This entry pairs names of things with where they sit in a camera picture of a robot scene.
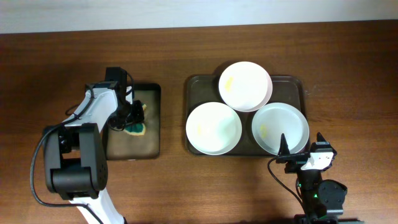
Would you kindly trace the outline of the black water tray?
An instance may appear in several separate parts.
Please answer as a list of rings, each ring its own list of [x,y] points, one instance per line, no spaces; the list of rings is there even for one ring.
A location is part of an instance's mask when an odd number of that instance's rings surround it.
[[[103,128],[103,145],[109,161],[154,159],[160,154],[161,87],[156,83],[134,85],[134,99],[146,104],[143,136]]]

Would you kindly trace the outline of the large brown serving tray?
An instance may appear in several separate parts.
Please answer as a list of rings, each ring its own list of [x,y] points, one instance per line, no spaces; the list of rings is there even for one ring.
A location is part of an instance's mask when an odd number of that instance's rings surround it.
[[[187,81],[186,116],[203,103],[213,101],[221,103],[223,101],[218,90],[219,79],[214,75],[197,75]],[[271,103],[286,103],[306,115],[301,81],[288,75],[272,75],[271,80],[273,91],[269,101]],[[237,114],[243,127],[241,139],[232,150],[224,155],[228,157],[271,157],[272,154],[263,150],[253,137],[251,124],[255,112],[238,111]]]

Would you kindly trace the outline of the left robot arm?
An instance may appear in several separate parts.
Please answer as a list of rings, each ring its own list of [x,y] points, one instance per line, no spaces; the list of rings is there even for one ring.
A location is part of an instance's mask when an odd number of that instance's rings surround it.
[[[126,222],[106,190],[108,165],[101,131],[122,131],[143,120],[133,79],[124,69],[108,67],[103,81],[85,85],[77,109],[47,127],[37,146],[44,150],[45,184],[64,201],[58,207],[76,207],[88,223]]]

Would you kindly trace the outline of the white plate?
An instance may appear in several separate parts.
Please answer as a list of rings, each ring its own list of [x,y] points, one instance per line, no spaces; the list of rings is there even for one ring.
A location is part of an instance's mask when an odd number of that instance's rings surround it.
[[[188,115],[185,132],[197,151],[219,156],[237,146],[243,127],[234,109],[224,103],[208,102],[197,106]]]

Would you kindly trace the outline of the light grey plate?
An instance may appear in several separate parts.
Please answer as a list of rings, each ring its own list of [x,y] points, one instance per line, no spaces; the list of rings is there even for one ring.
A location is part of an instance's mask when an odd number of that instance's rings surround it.
[[[291,154],[304,150],[309,140],[309,125],[297,108],[286,103],[269,103],[252,119],[252,135],[258,145],[272,155],[278,154],[284,136]]]

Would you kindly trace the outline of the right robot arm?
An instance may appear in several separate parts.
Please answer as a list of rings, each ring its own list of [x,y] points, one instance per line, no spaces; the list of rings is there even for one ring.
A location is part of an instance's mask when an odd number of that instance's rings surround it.
[[[348,188],[331,179],[323,179],[322,173],[332,166],[337,152],[321,133],[310,149],[293,153],[289,151],[285,135],[280,138],[277,156],[271,161],[284,164],[286,174],[295,174],[295,191],[290,190],[276,176],[273,178],[288,190],[303,209],[302,215],[294,216],[294,223],[362,223],[357,218],[340,219],[344,212]]]

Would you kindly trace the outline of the green yellow sponge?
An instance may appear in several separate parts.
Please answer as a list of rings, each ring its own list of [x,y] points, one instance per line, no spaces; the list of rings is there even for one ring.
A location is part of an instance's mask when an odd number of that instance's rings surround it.
[[[124,132],[131,136],[143,136],[146,133],[146,126],[144,123],[146,104],[140,101],[135,101],[132,106],[132,111],[128,119],[128,124],[124,128]]]

